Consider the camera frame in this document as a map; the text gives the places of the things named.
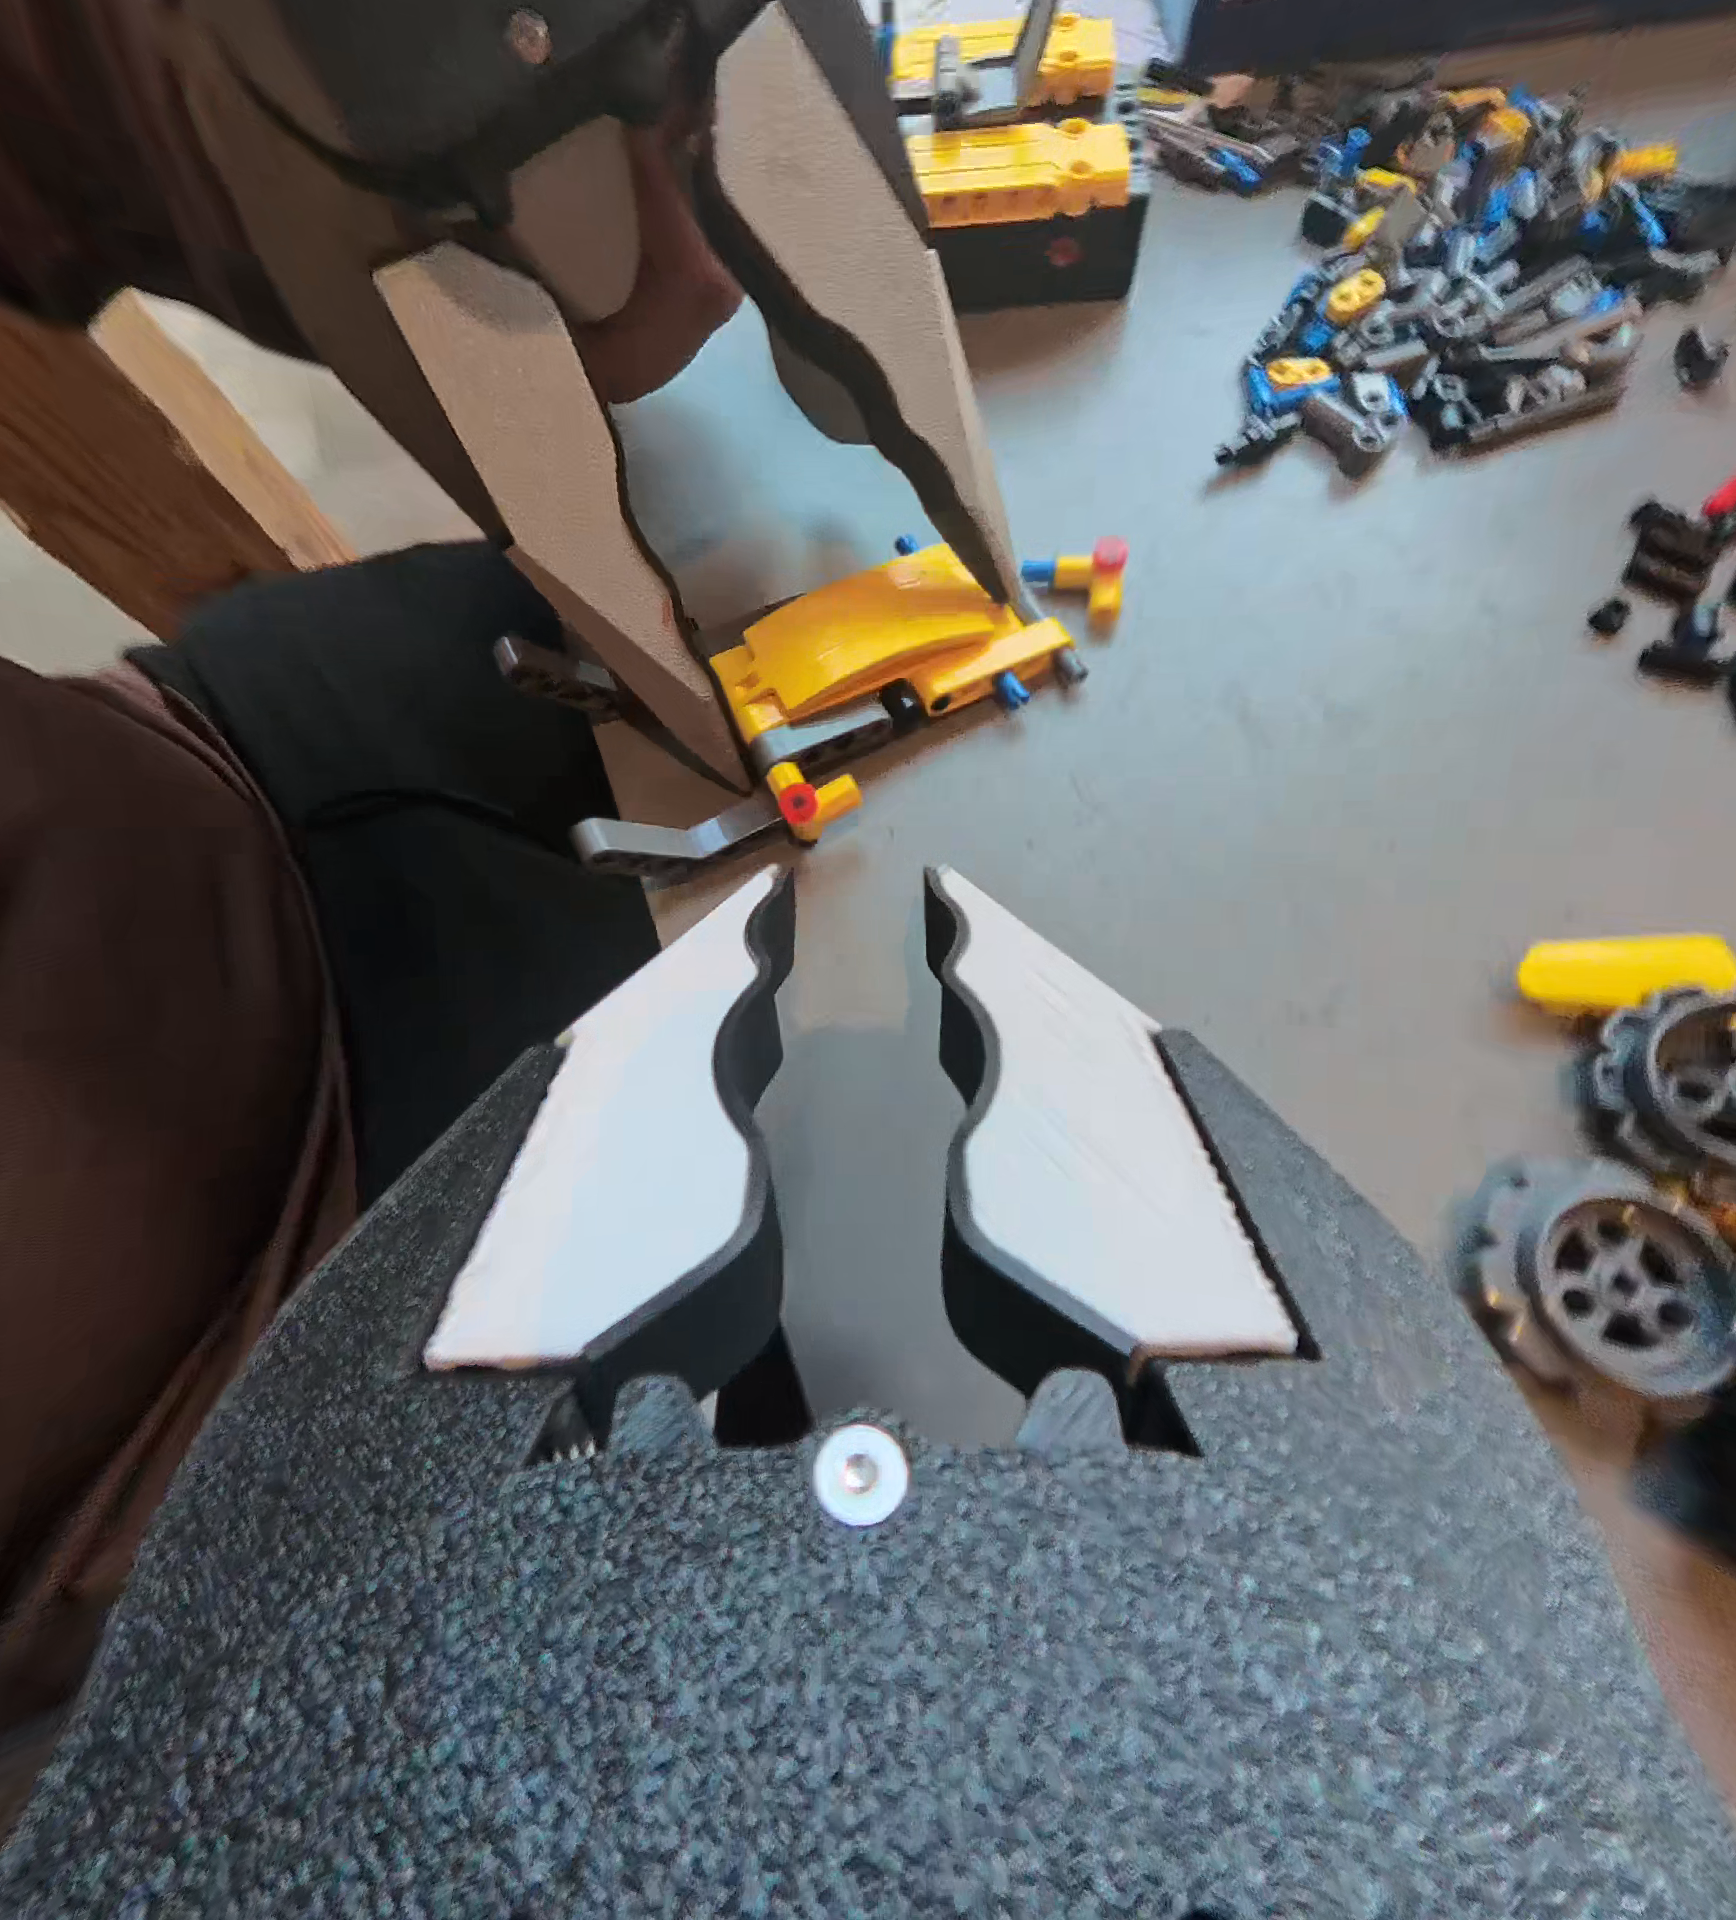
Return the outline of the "yellow connector with blue pin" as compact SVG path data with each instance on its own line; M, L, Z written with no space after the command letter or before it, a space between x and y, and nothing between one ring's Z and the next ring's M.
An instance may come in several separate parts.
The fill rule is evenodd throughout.
M1095 583L1091 549L1088 553L1026 558L1019 562L1019 575L1024 589L1084 600L1085 620L1095 630L1109 630L1119 620L1125 573Z

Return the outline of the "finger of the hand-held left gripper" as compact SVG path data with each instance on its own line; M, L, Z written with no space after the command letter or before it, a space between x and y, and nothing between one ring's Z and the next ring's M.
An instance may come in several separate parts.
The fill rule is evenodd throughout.
M750 764L636 523L616 424L551 295L457 242L377 266L373 292L489 497L507 558L672 757L746 794Z
M702 226L791 357L1007 609L1019 569L945 272L853 3L696 5Z

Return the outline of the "yellow and grey brick assembly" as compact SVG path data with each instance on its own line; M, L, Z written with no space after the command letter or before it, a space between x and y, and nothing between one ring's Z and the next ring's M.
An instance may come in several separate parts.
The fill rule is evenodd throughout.
M1043 686L1072 693L1089 668L1039 603L992 600L945 544L904 541L886 564L761 610L706 672L753 794L688 828L580 821L570 846L584 869L666 887L775 843L810 848L766 791L777 761L815 782L855 778L894 743L970 709L1017 713Z

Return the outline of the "yellow curved panel piece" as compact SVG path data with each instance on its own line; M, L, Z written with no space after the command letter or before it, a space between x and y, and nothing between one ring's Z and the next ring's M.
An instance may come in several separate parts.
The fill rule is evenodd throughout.
M1585 1018L1678 990L1729 996L1736 953L1710 932L1550 939L1522 953L1512 985L1532 1007L1560 1018Z

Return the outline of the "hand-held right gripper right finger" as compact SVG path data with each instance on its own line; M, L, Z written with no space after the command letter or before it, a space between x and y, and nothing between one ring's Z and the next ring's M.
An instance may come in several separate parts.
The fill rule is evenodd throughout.
M1162 1025L954 869L924 875L938 1065L960 1097L939 1296L960 1346L1033 1403L1105 1389L1121 1437L1189 1437L1181 1365L1305 1359Z

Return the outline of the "large grey wheel hub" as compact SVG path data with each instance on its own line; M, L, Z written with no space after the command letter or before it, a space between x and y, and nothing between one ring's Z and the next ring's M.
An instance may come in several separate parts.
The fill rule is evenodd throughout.
M1736 1204L1736 993L1671 989L1606 1016L1575 1092L1588 1138L1611 1158Z

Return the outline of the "grey desk with wooden edge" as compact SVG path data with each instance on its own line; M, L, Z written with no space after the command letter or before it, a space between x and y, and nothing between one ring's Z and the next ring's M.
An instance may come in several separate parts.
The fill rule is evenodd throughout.
M1476 54L1736 178L1736 16ZM1188 1030L1446 1277L1454 1210L1510 1154L1575 1146L1567 1035L1514 995L1530 945L1706 932L1736 953L1736 730L1646 682L1661 628L1593 641L1623 518L1736 472L1736 346L1678 393L1649 321L1609 417L1479 458L1407 437L1339 484L1311 444L1217 479L1239 358L1301 275L1298 197L1160 178L1129 296L964 324L1028 557L1127 542L1072 699L874 761L795 866L786 1058L761 1121L786 1332L818 1418L942 1444L1022 1403L954 1341L939 1278L957 1100L921 872L943 863ZM1699 307L1736 311L1736 266Z

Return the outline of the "pile of blue grey connectors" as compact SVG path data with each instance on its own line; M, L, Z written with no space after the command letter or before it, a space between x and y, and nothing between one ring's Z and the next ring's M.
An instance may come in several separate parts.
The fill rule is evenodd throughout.
M1151 62L1135 100L1175 183L1301 190L1308 264L1239 360L1220 477L1304 439L1356 484L1406 429L1476 458L1600 420L1649 314L1701 298L1736 257L1736 178L1626 141L1575 91L1295 76L1221 100Z

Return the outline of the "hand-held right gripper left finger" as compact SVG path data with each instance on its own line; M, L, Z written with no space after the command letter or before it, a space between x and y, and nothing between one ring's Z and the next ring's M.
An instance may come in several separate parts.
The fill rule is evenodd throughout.
M559 1037L427 1374L550 1374L608 1428L631 1380L706 1400L767 1348L784 1256L758 1111L795 907L787 872L758 872Z

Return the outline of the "black and yellow brick block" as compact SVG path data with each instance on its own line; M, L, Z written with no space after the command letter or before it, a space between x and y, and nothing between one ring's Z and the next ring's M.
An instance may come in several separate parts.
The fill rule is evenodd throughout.
M1111 307L1149 208L1138 87L1102 5L872 6L872 35L960 318Z

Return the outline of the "small grey wheel hub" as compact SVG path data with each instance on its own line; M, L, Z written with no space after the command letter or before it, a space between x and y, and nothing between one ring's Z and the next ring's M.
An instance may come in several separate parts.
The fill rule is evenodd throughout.
M1464 1214L1455 1290L1498 1355L1574 1390L1693 1403L1736 1376L1736 1256L1691 1206L1609 1160L1514 1158Z

